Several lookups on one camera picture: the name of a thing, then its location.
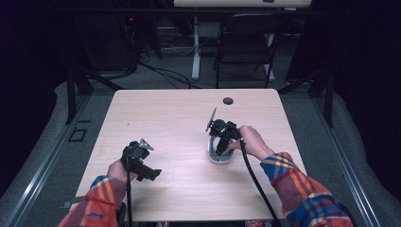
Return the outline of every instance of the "small black object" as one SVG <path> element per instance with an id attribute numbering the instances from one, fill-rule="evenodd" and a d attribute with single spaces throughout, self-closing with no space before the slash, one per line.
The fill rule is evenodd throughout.
<path id="1" fill-rule="evenodd" d="M 139 182 L 144 178 L 154 181 L 154 179 L 160 175 L 162 169 L 152 169 L 144 165 L 143 160 L 148 157 L 149 151 L 143 148 L 143 144 L 145 144 L 146 148 L 151 148 L 144 140 L 141 140 L 141 144 L 136 141 L 130 142 L 130 144 L 124 148 L 123 156 L 120 161 L 127 172 L 138 174 L 136 180 Z"/>

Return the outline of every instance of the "plaid sleeve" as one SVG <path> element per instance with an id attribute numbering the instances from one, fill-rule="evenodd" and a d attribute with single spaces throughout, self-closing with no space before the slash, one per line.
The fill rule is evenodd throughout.
<path id="1" fill-rule="evenodd" d="M 301 172 L 288 153 L 275 153 L 260 165 L 283 203 L 290 226 L 352 226 L 334 196 Z"/>
<path id="2" fill-rule="evenodd" d="M 126 184 L 120 180 L 98 176 L 85 199 L 60 222 L 59 226 L 116 226 L 115 211 L 121 207 Z"/>

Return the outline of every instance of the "table top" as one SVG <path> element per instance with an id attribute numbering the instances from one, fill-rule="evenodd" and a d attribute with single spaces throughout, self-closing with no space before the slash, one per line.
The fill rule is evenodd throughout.
<path id="1" fill-rule="evenodd" d="M 234 103 L 226 105 L 223 98 Z M 251 125 L 276 152 L 287 151 L 305 172 L 280 97 L 272 89 L 123 90 L 115 93 L 78 188 L 84 196 L 98 175 L 120 159 L 131 141 L 145 138 L 154 150 L 144 164 L 162 173 L 154 181 L 132 181 L 135 221 L 272 219 L 245 166 L 240 150 L 226 165 L 207 155 L 205 131 L 216 119 Z M 260 162 L 253 171 L 278 218 L 281 202 Z"/>
<path id="2" fill-rule="evenodd" d="M 308 8 L 311 0 L 174 0 L 175 7 Z"/>

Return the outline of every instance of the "finger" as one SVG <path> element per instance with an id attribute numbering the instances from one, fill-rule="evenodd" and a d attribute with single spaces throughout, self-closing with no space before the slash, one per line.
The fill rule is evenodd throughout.
<path id="1" fill-rule="evenodd" d="M 239 141 L 235 141 L 227 146 L 227 149 L 236 149 L 236 148 L 241 148 Z"/>

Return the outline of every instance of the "wire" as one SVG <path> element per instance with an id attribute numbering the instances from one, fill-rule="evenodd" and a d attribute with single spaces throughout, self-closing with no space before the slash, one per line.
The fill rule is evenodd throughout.
<path id="1" fill-rule="evenodd" d="M 191 89 L 191 88 L 200 89 L 200 87 L 193 85 L 185 75 L 182 75 L 182 74 L 177 73 L 177 72 L 172 71 L 172 70 L 162 69 L 162 68 L 157 68 L 157 67 L 154 67 L 154 66 L 150 66 L 150 65 L 145 64 L 143 62 L 139 62 L 139 64 L 144 66 L 144 67 L 146 67 L 149 70 L 152 70 L 152 71 L 158 73 L 159 75 L 164 77 L 171 85 L 173 85 L 176 88 L 178 88 L 178 86 L 173 84 L 169 79 L 175 79 L 178 82 L 181 82 L 183 84 L 188 85 L 188 89 Z"/>
<path id="2" fill-rule="evenodd" d="M 237 131 L 237 132 L 238 132 L 238 134 L 239 134 L 239 143 L 240 143 L 240 145 L 241 145 L 242 156 L 244 157 L 244 161 L 245 161 L 245 164 L 246 164 L 246 166 L 247 166 L 247 168 L 248 168 L 248 171 L 250 172 L 251 177 L 252 177 L 252 179 L 253 179 L 253 182 L 254 182 L 254 184 L 256 185 L 257 189 L 259 190 L 259 193 L 260 193 L 260 195 L 262 196 L 263 201 L 264 201 L 265 204 L 268 206 L 268 208 L 269 208 L 269 210 L 270 210 L 270 212 L 271 212 L 271 215 L 273 216 L 273 223 L 272 223 L 272 226 L 273 226 L 273 227 L 281 227 L 280 220 L 277 218 L 276 214 L 274 213 L 274 210 L 273 210 L 273 208 L 271 207 L 271 204 L 270 204 L 270 202 L 269 202 L 269 200 L 268 200 L 268 197 L 266 196 L 265 192 L 264 192 L 263 189 L 262 189 L 262 186 L 260 186 L 259 181 L 256 179 L 256 176 L 255 176 L 254 173 L 253 173 L 253 170 L 252 170 L 252 168 L 251 168 L 250 162 L 249 162 L 248 157 L 247 157 L 247 150 L 245 149 L 245 142 L 244 142 L 244 139 L 242 138 L 242 136 L 241 136 L 241 134 L 239 133 L 239 131 Z"/>
<path id="3" fill-rule="evenodd" d="M 131 162 L 129 155 L 127 155 L 127 208 L 128 208 L 128 225 L 132 227 L 132 205 L 131 205 L 131 181 L 130 181 L 130 168 Z"/>

